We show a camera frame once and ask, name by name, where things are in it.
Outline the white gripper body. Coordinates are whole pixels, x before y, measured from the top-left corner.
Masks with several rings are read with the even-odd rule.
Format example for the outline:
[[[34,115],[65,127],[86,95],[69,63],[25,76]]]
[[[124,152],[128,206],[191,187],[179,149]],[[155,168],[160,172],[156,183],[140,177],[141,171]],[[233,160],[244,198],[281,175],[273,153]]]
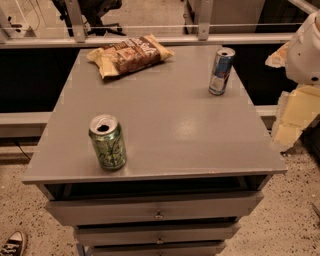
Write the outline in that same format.
[[[299,84],[320,85],[320,11],[308,16],[289,42],[286,75]]]

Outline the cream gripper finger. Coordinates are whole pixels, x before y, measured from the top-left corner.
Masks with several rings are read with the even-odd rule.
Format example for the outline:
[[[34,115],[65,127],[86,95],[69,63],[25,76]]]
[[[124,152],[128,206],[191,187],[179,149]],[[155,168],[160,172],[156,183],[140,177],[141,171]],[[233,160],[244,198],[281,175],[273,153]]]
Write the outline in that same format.
[[[319,85],[299,84],[292,92],[283,91],[272,126],[273,146],[280,152],[290,149],[319,115]]]
[[[273,68],[281,68],[286,65],[287,62],[287,50],[289,43],[283,44],[274,53],[269,55],[265,61],[265,64]]]

